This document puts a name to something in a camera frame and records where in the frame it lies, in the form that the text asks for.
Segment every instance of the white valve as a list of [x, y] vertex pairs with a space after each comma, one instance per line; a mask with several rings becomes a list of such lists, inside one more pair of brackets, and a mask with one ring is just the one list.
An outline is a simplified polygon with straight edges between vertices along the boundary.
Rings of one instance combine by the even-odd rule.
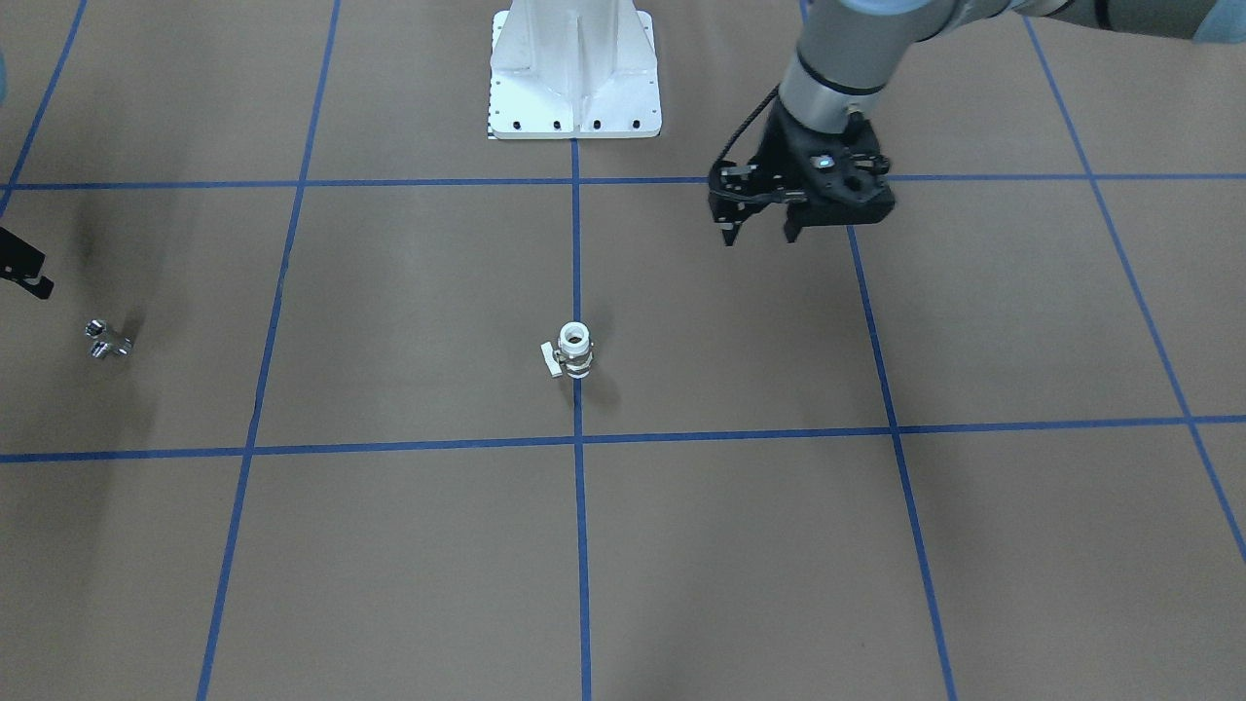
[[547, 340], [541, 344], [549, 377], [562, 377], [563, 374], [574, 380], [588, 377], [593, 365], [593, 340], [588, 326], [579, 321], [568, 321], [558, 331], [558, 347]]

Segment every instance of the blue grid line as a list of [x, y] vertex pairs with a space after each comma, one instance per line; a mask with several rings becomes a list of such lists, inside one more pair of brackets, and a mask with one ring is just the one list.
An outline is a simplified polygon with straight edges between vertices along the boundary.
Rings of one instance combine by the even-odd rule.
[[[581, 215], [579, 215], [579, 141], [571, 139], [571, 313], [579, 320], [581, 293]], [[572, 381], [574, 402], [576, 451], [576, 543], [579, 564], [579, 695], [582, 701], [593, 701], [593, 645], [592, 616], [588, 590], [588, 499], [584, 491], [584, 393], [581, 381]]]
[[29, 182], [12, 186], [26, 192], [64, 189], [216, 189], [234, 187], [298, 187], [297, 179], [194, 179], [169, 182]]
[[704, 431], [679, 433], [614, 433], [586, 436], [589, 446], [618, 443], [694, 443], [698, 441], [773, 441], [784, 438], [850, 438], [855, 436], [891, 436], [887, 427], [807, 428], [775, 431]]
[[908, 510], [908, 525], [913, 532], [913, 548], [917, 550], [917, 567], [922, 575], [922, 588], [926, 590], [926, 606], [930, 610], [931, 629], [934, 633], [934, 646], [938, 650], [939, 669], [943, 671], [943, 686], [948, 701], [956, 701], [956, 679], [952, 675], [952, 660], [947, 652], [947, 640], [943, 636], [943, 621], [938, 611], [938, 599], [934, 595], [934, 579], [931, 575], [930, 559], [926, 557], [926, 539], [917, 515], [917, 501], [913, 497], [912, 482], [908, 478], [908, 462], [905, 459], [905, 445], [901, 440], [900, 423], [896, 421], [896, 406], [891, 398], [891, 383], [887, 381], [887, 366], [882, 360], [882, 342], [878, 340], [878, 326], [870, 304], [870, 286], [866, 283], [865, 265], [861, 261], [861, 249], [857, 247], [856, 229], [847, 227], [849, 244], [852, 248], [852, 265], [856, 269], [857, 286], [861, 290], [861, 308], [865, 311], [866, 327], [870, 331], [870, 344], [873, 347], [873, 364], [878, 374], [878, 387], [882, 391], [882, 405], [887, 412], [887, 427], [891, 435], [891, 447], [896, 453], [896, 468], [900, 471], [900, 484], [905, 492], [905, 507]]
[[82, 463], [88, 461], [159, 461], [169, 458], [238, 458], [242, 448], [173, 448], [168, 451], [86, 451], [81, 453], [10, 453], [0, 466], [20, 463]]
[[[1216, 415], [1192, 417], [1199, 425], [1246, 425], [1246, 415]], [[1080, 420], [1049, 422], [987, 422], [961, 425], [901, 425], [896, 427], [903, 436], [956, 435], [956, 433], [1007, 433], [1043, 431], [1089, 431], [1109, 428], [1145, 428], [1185, 426], [1184, 417], [1141, 417], [1128, 420]], [[791, 438], [852, 438], [862, 436], [891, 436], [891, 427], [799, 428], [758, 431], [706, 431], [672, 433], [607, 433], [584, 435], [584, 446], [609, 446], [619, 443], [694, 443], [714, 441], [782, 441]], [[531, 448], [540, 446], [574, 446], [574, 436], [547, 436], [532, 438], [462, 438], [445, 441], [399, 441], [379, 443], [316, 443], [292, 446], [257, 446], [252, 456], [315, 456], [335, 453], [390, 453], [419, 451], [471, 451], [493, 448]], [[237, 458], [245, 448], [172, 448], [151, 451], [102, 451], [81, 453], [7, 453], [0, 454], [0, 464], [22, 463], [72, 463], [87, 461], [159, 461], [171, 458]]]
[[1103, 195], [1103, 191], [1099, 187], [1099, 182], [1090, 167], [1090, 159], [1087, 157], [1085, 148], [1082, 146], [1082, 138], [1078, 136], [1078, 129], [1073, 125], [1073, 117], [1069, 113], [1068, 105], [1064, 102], [1064, 97], [1060, 93], [1060, 87], [1055, 82], [1055, 73], [1052, 72], [1052, 66], [1047, 61], [1047, 54], [1043, 51], [1043, 45], [1038, 39], [1038, 32], [1034, 31], [1033, 24], [1029, 17], [1024, 17], [1025, 31], [1029, 32], [1030, 44], [1034, 45], [1034, 52], [1038, 55], [1038, 61], [1043, 66], [1043, 72], [1047, 75], [1047, 82], [1052, 88], [1052, 95], [1055, 97], [1055, 103], [1060, 108], [1060, 115], [1064, 117], [1064, 125], [1069, 129], [1069, 137], [1073, 139], [1073, 147], [1078, 152], [1078, 158], [1082, 161], [1082, 167], [1085, 169], [1087, 176], [1090, 182], [1090, 188], [1094, 191], [1095, 200], [1099, 203], [1099, 212], [1103, 214], [1103, 220], [1108, 225], [1108, 234], [1111, 237], [1111, 243], [1116, 249], [1116, 256], [1120, 258], [1120, 265], [1125, 270], [1125, 276], [1129, 279], [1129, 286], [1134, 291], [1134, 299], [1138, 301], [1138, 308], [1143, 313], [1143, 318], [1146, 320], [1146, 329], [1151, 334], [1151, 341], [1155, 344], [1156, 354], [1159, 354], [1160, 362], [1164, 366], [1164, 372], [1168, 375], [1169, 385], [1172, 386], [1172, 393], [1176, 396], [1177, 406], [1181, 408], [1181, 416], [1185, 418], [1186, 427], [1190, 431], [1190, 438], [1194, 440], [1194, 446], [1199, 452], [1199, 458], [1202, 461], [1202, 468], [1207, 473], [1207, 479], [1211, 482], [1211, 488], [1216, 494], [1216, 501], [1220, 502], [1220, 510], [1224, 512], [1225, 520], [1229, 524], [1229, 530], [1237, 543], [1237, 553], [1241, 555], [1244, 563], [1246, 563], [1246, 539], [1242, 538], [1241, 528], [1237, 525], [1237, 518], [1234, 515], [1232, 507], [1229, 504], [1229, 497], [1225, 494], [1224, 487], [1220, 484], [1220, 476], [1216, 474], [1216, 468], [1211, 463], [1211, 457], [1207, 454], [1207, 449], [1202, 443], [1202, 436], [1199, 433], [1199, 425], [1194, 421], [1194, 415], [1190, 412], [1190, 405], [1186, 402], [1185, 392], [1181, 390], [1181, 383], [1177, 381], [1176, 371], [1172, 369], [1172, 362], [1169, 360], [1168, 350], [1164, 347], [1164, 340], [1160, 337], [1159, 326], [1155, 322], [1155, 318], [1151, 315], [1151, 309], [1146, 304], [1146, 298], [1143, 295], [1141, 284], [1138, 281], [1138, 275], [1134, 274], [1134, 266], [1129, 261], [1129, 255], [1125, 253], [1125, 245], [1120, 239], [1120, 234], [1116, 230], [1116, 223], [1113, 220], [1111, 210], [1108, 208], [1108, 200]]
[[1246, 179], [1246, 173], [1094, 173], [1094, 179]]
[[309, 179], [308, 187], [472, 187], [485, 184], [571, 184], [569, 177], [419, 177], [419, 178], [354, 178]]
[[705, 184], [705, 176], [583, 177], [582, 184]]
[[303, 193], [308, 171], [312, 167], [312, 148], [315, 144], [316, 126], [320, 121], [320, 103], [324, 101], [324, 87], [329, 80], [329, 64], [333, 59], [334, 37], [338, 34], [338, 16], [341, 0], [333, 1], [333, 14], [329, 17], [328, 36], [324, 42], [324, 56], [320, 61], [320, 77], [315, 98], [312, 102], [312, 117], [308, 121], [307, 143], [303, 147], [303, 164], [299, 168], [299, 186], [294, 192], [294, 204], [290, 208], [290, 224], [285, 232], [285, 247], [282, 252], [282, 266], [277, 274], [277, 290], [273, 293], [273, 310], [268, 321], [268, 336], [264, 340], [264, 356], [259, 365], [259, 377], [255, 381], [255, 407], [250, 426], [247, 430], [247, 446], [243, 449], [242, 467], [238, 471], [238, 488], [234, 493], [233, 512], [229, 517], [229, 533], [226, 537], [224, 554], [221, 559], [221, 576], [217, 581], [217, 596], [212, 606], [212, 623], [208, 626], [208, 640], [203, 650], [203, 667], [199, 672], [199, 686], [196, 701], [206, 701], [212, 681], [212, 665], [216, 661], [217, 640], [221, 635], [221, 621], [224, 616], [226, 595], [229, 590], [229, 573], [233, 569], [234, 548], [238, 544], [238, 528], [242, 523], [243, 504], [247, 499], [247, 483], [250, 478], [252, 456], [255, 451], [255, 437], [259, 433], [259, 418], [264, 411], [264, 391], [268, 387], [268, 371], [273, 362], [273, 346], [277, 342], [277, 326], [282, 318], [282, 294], [285, 286], [285, 274], [290, 266], [290, 252], [294, 249], [294, 235], [299, 227], [299, 214], [303, 207]]
[[1246, 415], [1220, 415], [1215, 417], [1194, 417], [1196, 425], [1246, 425]]
[[307, 446], [257, 446], [254, 456], [324, 456], [335, 453], [395, 453], [417, 451], [470, 451], [477, 448], [533, 448], [571, 446], [571, 436], [537, 438], [465, 438], [459, 441], [395, 441], [385, 443], [319, 443]]
[[1136, 420], [1085, 420], [1072, 422], [992, 422], [981, 425], [928, 425], [902, 426], [897, 431], [905, 436], [931, 433], [1007, 433], [1018, 431], [1077, 431], [1090, 428], [1138, 428], [1158, 426], [1185, 426], [1181, 417], [1150, 417]]
[[983, 181], [1035, 181], [1035, 179], [1087, 179], [1083, 173], [891, 173], [892, 182], [983, 182]]
[[[892, 182], [1029, 182], [1085, 181], [1085, 173], [891, 173]], [[1095, 173], [1095, 179], [1111, 181], [1237, 181], [1246, 173]], [[511, 184], [571, 184], [569, 177], [425, 177], [425, 178], [343, 178], [308, 179], [304, 187], [472, 187]], [[705, 176], [582, 177], [579, 184], [704, 184]], [[0, 184], [9, 192], [47, 192], [75, 189], [216, 189], [298, 187], [298, 179], [198, 179], [198, 181], [121, 181], [121, 182], [22, 182]]]
[[26, 167], [26, 158], [30, 156], [30, 148], [35, 144], [35, 134], [39, 133], [39, 126], [44, 123], [44, 115], [47, 112], [47, 105], [52, 101], [52, 92], [56, 91], [56, 83], [61, 81], [61, 72], [65, 70], [65, 64], [70, 59], [70, 50], [74, 49], [74, 40], [77, 39], [77, 30], [82, 26], [82, 15], [86, 12], [86, 1], [78, 0], [77, 11], [74, 14], [74, 21], [70, 22], [70, 32], [65, 37], [65, 46], [61, 47], [61, 56], [56, 60], [56, 67], [52, 70], [52, 77], [47, 81], [47, 90], [44, 91], [44, 98], [39, 102], [39, 108], [35, 110], [35, 118], [30, 122], [30, 131], [26, 132], [26, 141], [21, 144], [21, 152], [17, 153], [17, 162], [12, 166], [12, 172], [9, 174], [9, 188], [0, 194], [0, 217], [4, 215], [5, 210], [9, 208], [9, 199], [12, 197], [12, 188], [17, 183], [17, 178], [21, 177], [21, 169]]

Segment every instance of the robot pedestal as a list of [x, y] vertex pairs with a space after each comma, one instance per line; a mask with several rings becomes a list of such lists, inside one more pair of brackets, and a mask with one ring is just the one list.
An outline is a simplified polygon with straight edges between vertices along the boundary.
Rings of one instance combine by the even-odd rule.
[[662, 131], [653, 17], [632, 0], [513, 0], [493, 16], [493, 138]]

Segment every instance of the black object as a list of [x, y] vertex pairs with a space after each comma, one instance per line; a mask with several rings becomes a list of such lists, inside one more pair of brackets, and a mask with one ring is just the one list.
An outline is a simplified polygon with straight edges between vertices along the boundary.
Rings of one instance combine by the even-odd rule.
[[52, 280], [39, 274], [44, 254], [34, 245], [0, 227], [0, 278], [11, 279], [17, 286], [40, 299], [52, 295]]
[[724, 159], [726, 149], [709, 171], [709, 208], [728, 245], [735, 243], [740, 224], [769, 204], [787, 204], [784, 234], [789, 243], [807, 225], [878, 223], [896, 205], [886, 178], [891, 161], [860, 112], [849, 115], [842, 133], [822, 133], [775, 102], [756, 154], [743, 166]]

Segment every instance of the floor tile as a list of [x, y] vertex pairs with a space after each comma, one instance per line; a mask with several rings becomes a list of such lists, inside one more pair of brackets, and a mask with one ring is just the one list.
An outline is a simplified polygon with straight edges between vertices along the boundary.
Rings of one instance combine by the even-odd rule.
[[[312, 188], [260, 443], [567, 436], [571, 188]], [[505, 203], [506, 215], [498, 215]]]
[[1246, 528], [1246, 425], [1201, 426], [1207, 456], [1234, 510], [1237, 528]]
[[44, 100], [77, 11], [75, 0], [0, 5], [0, 51], [7, 70], [7, 96], [0, 107], [0, 178], [9, 173]]
[[944, 699], [890, 440], [584, 464], [594, 699]]
[[1184, 427], [905, 440], [959, 699], [1239, 699], [1246, 576]]
[[1082, 172], [1013, 14], [910, 49], [871, 121], [896, 173]]
[[1100, 187], [1190, 410], [1246, 413], [1246, 179]]
[[[40, 300], [4, 283], [0, 451], [247, 441], [293, 192], [19, 192], [4, 225], [47, 254]], [[102, 318], [135, 340], [93, 360]]]
[[1095, 172], [1246, 172], [1246, 51], [1035, 20]]
[[698, 184], [586, 186], [588, 433], [886, 426], [842, 229], [774, 208], [731, 248]]
[[491, 24], [510, 5], [344, 2], [312, 176], [569, 176], [567, 141], [487, 138]]
[[1180, 413], [1089, 184], [897, 197], [858, 237], [901, 423]]
[[90, 2], [21, 179], [297, 178], [330, 11]]
[[7, 701], [193, 699], [238, 459], [0, 466]]
[[571, 448], [257, 458], [212, 699], [579, 699]]
[[[738, 2], [638, 0], [653, 15], [662, 88], [662, 133], [586, 139], [584, 176], [704, 176], [731, 132], [779, 85], [800, 37], [795, 0]], [[748, 159], [760, 123], [740, 139]]]

